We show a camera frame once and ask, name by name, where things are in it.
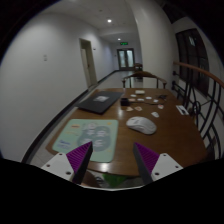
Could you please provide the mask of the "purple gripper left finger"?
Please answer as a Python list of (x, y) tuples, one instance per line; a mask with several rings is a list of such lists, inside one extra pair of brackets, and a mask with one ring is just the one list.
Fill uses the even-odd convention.
[(85, 143), (69, 153), (57, 153), (42, 169), (75, 184), (81, 184), (92, 152), (92, 143)]

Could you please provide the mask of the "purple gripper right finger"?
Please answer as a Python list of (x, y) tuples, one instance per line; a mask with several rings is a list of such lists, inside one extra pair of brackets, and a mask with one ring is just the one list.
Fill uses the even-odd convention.
[(182, 166), (167, 153), (158, 154), (139, 143), (134, 144), (133, 153), (145, 185), (182, 169)]

